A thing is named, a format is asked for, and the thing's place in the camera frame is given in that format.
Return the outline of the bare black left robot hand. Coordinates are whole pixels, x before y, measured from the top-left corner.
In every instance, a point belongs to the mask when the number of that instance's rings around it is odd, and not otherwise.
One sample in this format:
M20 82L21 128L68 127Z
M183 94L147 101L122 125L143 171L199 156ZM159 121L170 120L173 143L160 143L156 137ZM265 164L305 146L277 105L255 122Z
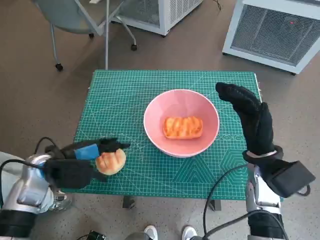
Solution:
M121 143L116 137L111 137L76 142L61 148L60 152L67 159L95 160L99 171L95 176L102 181L103 175L112 176L122 170L127 159L124 149L130 146L130 143Z

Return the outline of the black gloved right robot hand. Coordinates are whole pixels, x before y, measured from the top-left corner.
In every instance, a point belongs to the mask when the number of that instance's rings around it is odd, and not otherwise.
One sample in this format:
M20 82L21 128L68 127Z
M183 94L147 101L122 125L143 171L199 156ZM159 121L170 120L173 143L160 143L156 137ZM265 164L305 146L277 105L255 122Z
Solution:
M273 121L268 104L243 86L218 82L215 90L219 98L231 103L238 114L247 151L257 156L274 152Z

